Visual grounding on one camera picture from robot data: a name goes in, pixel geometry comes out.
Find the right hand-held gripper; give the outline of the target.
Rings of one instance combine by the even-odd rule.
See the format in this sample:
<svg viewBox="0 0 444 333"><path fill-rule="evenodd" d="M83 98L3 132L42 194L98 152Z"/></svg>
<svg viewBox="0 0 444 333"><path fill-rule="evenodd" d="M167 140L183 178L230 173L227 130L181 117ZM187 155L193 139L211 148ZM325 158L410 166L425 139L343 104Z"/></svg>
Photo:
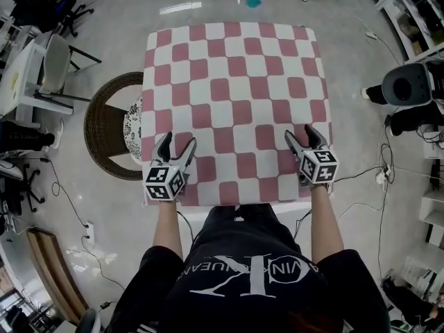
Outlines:
<svg viewBox="0 0 444 333"><path fill-rule="evenodd" d="M332 184L339 168L339 159L330 150L326 138L315 127L306 124L305 132L309 148L302 145L289 130L284 132L288 147L299 160L299 185L309 187Z"/></svg>

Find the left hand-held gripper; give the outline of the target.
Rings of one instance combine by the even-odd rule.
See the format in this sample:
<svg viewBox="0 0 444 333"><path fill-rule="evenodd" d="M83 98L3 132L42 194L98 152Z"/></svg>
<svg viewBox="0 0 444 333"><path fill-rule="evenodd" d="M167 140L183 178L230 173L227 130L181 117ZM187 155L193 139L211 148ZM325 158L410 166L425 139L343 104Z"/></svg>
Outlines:
<svg viewBox="0 0 444 333"><path fill-rule="evenodd" d="M172 159L170 144L172 132L164 134L151 153L151 161L143 165L144 193L149 202L171 202L182 196L187 186L189 174L187 167L193 160L197 141L192 137L182 153Z"/></svg>

